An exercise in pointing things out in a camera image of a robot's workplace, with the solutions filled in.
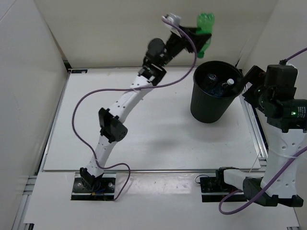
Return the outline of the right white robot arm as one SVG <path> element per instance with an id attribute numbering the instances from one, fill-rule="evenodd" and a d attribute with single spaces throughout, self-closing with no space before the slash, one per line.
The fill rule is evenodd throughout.
<path id="1" fill-rule="evenodd" d="M 295 98 L 298 70 L 292 65 L 269 65 L 266 71 L 253 66 L 242 84 L 251 83 L 243 94 L 247 103 L 267 118 L 268 158 L 262 178 L 253 178 L 233 167 L 216 170 L 215 185 L 220 191 L 232 186 L 251 203 L 264 207 L 282 204 L 302 207 L 304 200 L 296 191 L 297 159 L 307 135 L 307 101 Z"/>

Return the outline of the tall blue label water bottle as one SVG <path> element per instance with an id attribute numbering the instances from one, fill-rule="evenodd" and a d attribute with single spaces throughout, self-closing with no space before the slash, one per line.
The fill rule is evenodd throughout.
<path id="1" fill-rule="evenodd" d="M 233 79 L 228 79 L 227 81 L 221 83 L 220 85 L 216 86 L 212 89 L 211 94 L 213 97 L 223 97 L 227 94 L 232 86 L 234 85 L 235 81 Z"/>

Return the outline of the front aluminium rail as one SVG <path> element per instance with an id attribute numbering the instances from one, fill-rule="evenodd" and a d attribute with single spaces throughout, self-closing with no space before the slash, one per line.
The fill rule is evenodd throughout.
<path id="1" fill-rule="evenodd" d="M 131 173 L 214 173 L 216 169 L 131 170 Z M 80 170 L 43 170 L 45 173 L 79 173 Z M 105 173 L 128 173 L 128 169 L 104 170 Z"/>

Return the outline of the clear bottle blue cap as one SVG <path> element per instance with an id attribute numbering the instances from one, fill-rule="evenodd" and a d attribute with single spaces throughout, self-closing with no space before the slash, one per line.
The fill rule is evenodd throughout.
<path id="1" fill-rule="evenodd" d="M 202 83 L 202 89 L 209 93 L 216 86 L 218 80 L 219 79 L 215 74 L 208 74 Z"/>

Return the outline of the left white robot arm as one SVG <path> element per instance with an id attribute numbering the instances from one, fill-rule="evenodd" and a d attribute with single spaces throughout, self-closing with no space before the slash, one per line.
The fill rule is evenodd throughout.
<path id="1" fill-rule="evenodd" d="M 103 189 L 102 176 L 106 161 L 114 146 L 123 140 L 128 133 L 124 122 L 132 109 L 153 88 L 159 85 L 166 74 L 165 66 L 182 50 L 198 54 L 210 40 L 210 32 L 201 31 L 197 27 L 178 27 L 164 42 L 160 38 L 152 39 L 147 47 L 142 68 L 138 72 L 130 88 L 124 90 L 122 96 L 107 109 L 98 112 L 100 137 L 92 159 L 86 167 L 80 168 L 83 186 L 92 193 Z"/>

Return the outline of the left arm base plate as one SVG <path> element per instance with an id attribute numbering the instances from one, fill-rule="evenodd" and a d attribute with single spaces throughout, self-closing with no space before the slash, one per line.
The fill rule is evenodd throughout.
<path id="1" fill-rule="evenodd" d="M 74 176 L 71 200 L 75 201 L 113 201 L 115 198 L 116 174 L 104 173 L 93 187 L 86 185 L 81 176 Z"/>

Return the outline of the black plastic bin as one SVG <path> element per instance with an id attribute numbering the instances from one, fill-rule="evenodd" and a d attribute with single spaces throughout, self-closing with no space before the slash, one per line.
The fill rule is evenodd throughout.
<path id="1" fill-rule="evenodd" d="M 195 69 L 190 111 L 194 118 L 203 123 L 214 123 L 219 120 L 233 100 L 242 93 L 233 94 L 229 91 L 223 97 L 213 97 L 211 91 L 207 93 L 202 89 L 202 83 L 210 73 L 219 79 L 216 86 L 228 79 L 233 79 L 235 85 L 243 78 L 239 69 L 223 61 L 208 61 Z"/>

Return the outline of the green plastic bottle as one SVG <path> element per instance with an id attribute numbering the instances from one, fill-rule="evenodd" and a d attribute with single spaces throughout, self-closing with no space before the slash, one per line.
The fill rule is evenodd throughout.
<path id="1" fill-rule="evenodd" d="M 197 16 L 197 27 L 198 30 L 196 34 L 201 35 L 201 34 L 211 34 L 213 31 L 213 26 L 215 23 L 215 15 L 213 13 L 200 13 Z M 208 47 L 211 44 L 211 38 L 209 38 L 204 46 L 201 48 L 201 50 L 198 52 L 197 57 L 198 58 L 203 58 L 205 51 L 208 49 Z"/>

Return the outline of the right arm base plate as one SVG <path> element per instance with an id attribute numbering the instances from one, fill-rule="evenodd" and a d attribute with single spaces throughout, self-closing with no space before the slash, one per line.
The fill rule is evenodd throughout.
<path id="1" fill-rule="evenodd" d="M 219 203 L 228 194 L 238 190 L 238 188 L 222 182 L 217 174 L 209 176 L 205 174 L 198 175 L 195 178 L 201 188 L 201 200 L 203 203 Z"/>

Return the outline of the dark rectangular table sticker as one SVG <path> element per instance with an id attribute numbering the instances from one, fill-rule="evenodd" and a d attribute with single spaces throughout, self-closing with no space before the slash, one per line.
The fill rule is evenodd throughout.
<path id="1" fill-rule="evenodd" d="M 87 73 L 88 70 L 87 69 L 73 69 L 71 71 L 71 74 L 85 74 Z"/>

